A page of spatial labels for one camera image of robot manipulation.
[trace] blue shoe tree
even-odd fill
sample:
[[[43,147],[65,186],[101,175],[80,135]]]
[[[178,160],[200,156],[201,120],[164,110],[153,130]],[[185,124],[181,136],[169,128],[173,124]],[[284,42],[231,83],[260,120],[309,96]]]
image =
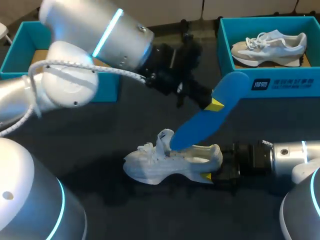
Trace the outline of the blue shoe tree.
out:
[[[175,132],[171,149],[186,149],[214,134],[239,100],[248,94],[251,85],[249,77],[242,72],[234,71],[224,76],[212,92],[212,103]]]

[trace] yellow tip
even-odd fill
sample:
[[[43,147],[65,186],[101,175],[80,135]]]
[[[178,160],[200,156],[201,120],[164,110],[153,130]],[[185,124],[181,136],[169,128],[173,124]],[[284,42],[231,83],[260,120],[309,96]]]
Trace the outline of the yellow tip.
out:
[[[211,173],[200,173],[201,177],[211,181]]]
[[[225,105],[223,105],[222,103],[218,102],[217,100],[215,100],[214,98],[212,98],[212,102],[211,104],[209,104],[205,110],[208,111],[213,111],[213,112],[219,112],[221,109],[223,109],[225,107]]]

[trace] glowing blue light ring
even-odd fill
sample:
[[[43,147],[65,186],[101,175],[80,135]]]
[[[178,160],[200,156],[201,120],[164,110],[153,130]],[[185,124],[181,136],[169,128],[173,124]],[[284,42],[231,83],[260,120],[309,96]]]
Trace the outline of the glowing blue light ring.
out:
[[[116,23],[118,22],[119,18],[121,17],[121,15],[123,14],[123,10],[121,8],[119,8],[116,13],[114,14],[113,18],[111,19],[109,25],[107,26],[106,30],[104,31],[99,43],[97,44],[97,46],[95,47],[95,50],[93,51],[92,56],[95,58],[101,48],[103,47],[103,45],[105,44],[107,38],[109,37],[110,33],[112,32],[112,30],[114,29]]]
[[[311,190],[311,198],[312,198],[312,201],[313,201],[313,205],[315,207],[316,212],[318,213],[318,215],[320,217],[320,207],[319,207],[319,205],[317,203],[317,200],[316,200],[315,186],[314,186],[315,176],[316,176],[318,170],[319,170],[319,168],[317,170],[315,170],[313,175],[312,175],[311,182],[310,182],[310,190]]]
[[[64,211],[65,211],[65,203],[66,203],[65,191],[64,191],[64,188],[63,188],[61,182],[59,181],[59,179],[57,179],[57,180],[58,180],[58,182],[59,182],[59,184],[60,184],[61,192],[62,192],[61,210],[60,210],[60,214],[59,214],[58,220],[56,221],[54,228],[52,229],[51,233],[50,233],[49,236],[46,238],[46,240],[52,239],[52,237],[55,235],[55,233],[56,233],[56,231],[57,231],[57,229],[58,229],[58,227],[59,227],[59,225],[60,225],[62,216],[64,215]]]
[[[306,141],[302,141],[302,150],[303,150],[303,155],[304,155],[304,163],[308,163],[308,152],[307,152],[307,145]]]

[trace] white cable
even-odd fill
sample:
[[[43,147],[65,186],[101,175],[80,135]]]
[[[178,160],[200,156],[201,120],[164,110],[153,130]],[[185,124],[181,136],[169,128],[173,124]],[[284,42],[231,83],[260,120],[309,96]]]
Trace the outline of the white cable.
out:
[[[17,121],[11,127],[8,127],[3,131],[0,131],[0,138],[3,138],[5,135],[8,135],[12,133],[14,130],[17,130],[18,128],[20,128],[31,117],[33,111],[34,111],[34,107],[31,105],[26,111],[26,113],[24,114],[24,116],[19,121]]]
[[[72,61],[64,61],[64,60],[42,60],[35,62],[29,67],[28,70],[28,76],[30,77],[30,83],[31,83],[31,89],[33,92],[34,97],[37,99],[37,88],[36,88],[36,82],[34,79],[34,76],[36,74],[36,69],[44,67],[44,66],[50,66],[50,65],[60,65],[60,66],[67,66],[67,67],[73,67],[73,68],[79,68],[79,69],[87,69],[91,71],[96,71],[100,73],[111,73],[111,74],[118,74],[122,76],[126,76],[132,79],[135,79],[139,81],[140,83],[145,84],[146,83],[146,78],[142,75],[139,75],[137,73],[131,72],[131,71],[126,71],[122,69],[117,69],[117,68],[112,68],[112,67],[106,67],[106,66],[96,66],[96,65],[91,65],[91,64],[83,64],[83,63],[78,63],[78,62],[72,62]],[[31,105],[24,116],[16,122],[14,125],[11,127],[0,131],[0,138],[4,137],[5,135],[8,135],[21,127],[33,114],[34,110],[36,112],[39,111],[38,104],[35,102],[34,105]]]

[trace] blue box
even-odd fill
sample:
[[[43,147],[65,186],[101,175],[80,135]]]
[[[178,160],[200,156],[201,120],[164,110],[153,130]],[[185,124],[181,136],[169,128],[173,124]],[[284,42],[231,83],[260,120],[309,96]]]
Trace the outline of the blue box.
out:
[[[28,69],[36,50],[48,50],[51,32],[39,21],[22,22],[13,43],[0,68],[2,80],[28,74]],[[92,102],[116,102],[118,98],[119,76],[99,72],[99,86]]]
[[[279,30],[284,35],[307,36],[306,57],[311,67],[236,68],[231,46],[259,33]],[[240,71],[252,81],[246,98],[319,97],[320,96],[320,25],[312,16],[222,18],[218,30],[218,60],[222,76]],[[257,83],[265,87],[254,88]]]

